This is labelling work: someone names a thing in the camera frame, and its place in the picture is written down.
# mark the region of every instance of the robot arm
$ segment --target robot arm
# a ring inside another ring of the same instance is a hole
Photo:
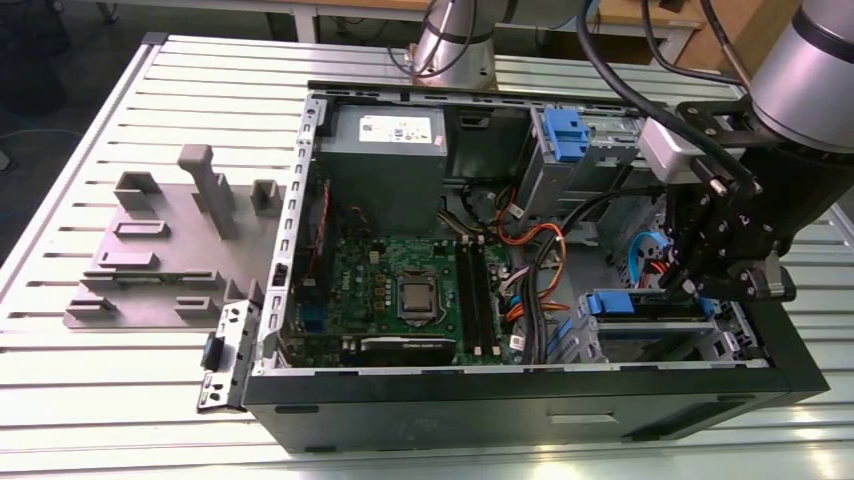
[[[662,285],[736,301],[790,301],[796,287],[780,265],[798,231],[854,185],[848,101],[854,80],[854,3],[806,0],[737,102],[678,106],[756,179],[738,195],[728,172],[650,120],[641,139],[669,184],[666,230],[672,270]]]
[[[495,24],[558,28],[573,20],[581,3],[582,0],[434,0],[407,71],[414,83],[491,88]]]

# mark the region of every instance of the case bracket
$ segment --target case bracket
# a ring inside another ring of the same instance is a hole
[[[206,369],[197,411],[246,412],[243,392],[253,369],[253,348],[261,307],[250,300],[223,308],[217,331],[205,345],[202,367]]]

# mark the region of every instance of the metal frame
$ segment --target metal frame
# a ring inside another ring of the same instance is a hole
[[[410,22],[421,22],[423,12],[419,10],[373,8],[358,6],[339,6],[309,4],[302,2],[270,2],[266,0],[122,0],[120,3],[132,5],[156,5],[163,7],[183,8],[209,8],[215,10],[243,10],[266,13],[286,13],[294,15],[297,23],[297,37],[301,43],[318,43],[318,24],[319,16],[335,17],[359,17],[379,20],[403,20]],[[575,22],[569,22],[555,31],[575,32]],[[499,24],[499,27],[534,29],[521,25]],[[680,55],[694,34],[696,25],[686,24],[684,27],[653,27],[656,38],[662,39],[660,45],[662,55],[670,62],[680,59]],[[616,35],[624,37],[644,37],[644,27],[640,25],[610,25],[602,24],[598,30],[602,35]]]

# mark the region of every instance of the workbench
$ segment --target workbench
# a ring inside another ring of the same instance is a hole
[[[206,330],[70,332],[63,311],[114,215],[124,171],[191,183],[184,143],[214,146],[233,185],[290,185],[306,82],[402,84],[375,48],[150,36],[0,269],[0,472],[87,478],[852,478],[854,253],[832,209],[784,258],[786,304],[832,391],[677,442],[291,455],[249,414],[199,416]],[[611,98],[587,63],[498,58],[501,90]],[[642,66],[620,74],[670,103],[732,87]]]
[[[594,32],[602,35],[644,37],[640,0],[599,0],[599,25]],[[285,13],[294,16],[297,36],[301,42],[318,43],[318,17],[357,17],[381,20],[421,22],[430,0],[119,0],[122,4],[156,5],[162,7],[210,8]],[[653,33],[661,40],[660,50],[670,62],[676,62],[696,30],[706,25],[702,14],[690,3],[680,13],[653,6],[650,10]],[[574,32],[575,22],[555,31]]]

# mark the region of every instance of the floor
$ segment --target floor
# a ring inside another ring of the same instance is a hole
[[[14,115],[0,107],[0,151],[15,165],[0,172],[0,263],[74,152],[79,140],[75,132],[86,132],[143,35],[163,31],[270,40],[273,25],[278,39],[295,38],[290,17],[282,15],[269,18],[255,12],[132,5],[122,5],[118,13],[119,21],[107,25],[94,3],[68,1],[64,4],[60,18],[72,47],[51,61],[63,80],[68,101],[59,111],[39,118]],[[538,33],[502,30],[495,37],[498,53],[538,55],[543,42],[543,35]],[[417,23],[321,19],[321,41],[325,43],[403,47],[417,41],[418,36]],[[8,136],[32,129],[62,131]]]

